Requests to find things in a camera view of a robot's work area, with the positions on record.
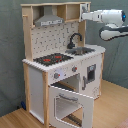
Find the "faucet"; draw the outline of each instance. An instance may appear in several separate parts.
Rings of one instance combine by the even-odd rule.
[[[80,41],[82,41],[82,35],[81,35],[80,33],[74,33],[74,34],[71,36],[71,38],[70,38],[70,43],[69,43],[68,46],[67,46],[68,49],[72,49],[73,47],[75,47],[75,44],[73,44],[73,42],[72,42],[72,39],[73,39],[73,37],[74,37],[75,35],[80,36]]]

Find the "sink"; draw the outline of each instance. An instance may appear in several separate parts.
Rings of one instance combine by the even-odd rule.
[[[77,47],[77,48],[66,50],[65,53],[72,54],[75,56],[80,56],[80,55],[85,55],[94,51],[95,51],[94,49],[90,49],[86,47]]]

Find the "floor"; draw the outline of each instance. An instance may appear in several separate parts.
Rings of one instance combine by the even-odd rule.
[[[102,96],[94,103],[93,128],[115,128],[126,120],[128,118],[127,97],[128,89],[103,80]],[[79,117],[80,113],[81,110],[73,114]],[[31,114],[19,109],[1,117],[0,128],[44,128],[44,126]]]

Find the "gray wall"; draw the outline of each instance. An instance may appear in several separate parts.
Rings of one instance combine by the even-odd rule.
[[[0,116],[14,111],[17,106],[20,106],[22,100],[25,101],[22,66],[22,59],[25,58],[25,55],[20,4],[43,2],[69,1],[0,0]],[[127,0],[113,0],[112,2],[110,0],[91,0],[91,2],[91,11],[114,8],[123,9],[127,14]],[[98,30],[102,26],[103,24],[96,22],[87,22],[86,43],[106,48],[103,78],[128,88],[128,57],[126,56],[128,37],[104,42],[98,36]]]

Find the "kitchen hood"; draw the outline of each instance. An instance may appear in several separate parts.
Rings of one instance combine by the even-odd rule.
[[[64,23],[64,19],[53,15],[52,5],[46,5],[44,6],[44,16],[36,20],[34,23],[36,27],[40,27],[45,25]]]

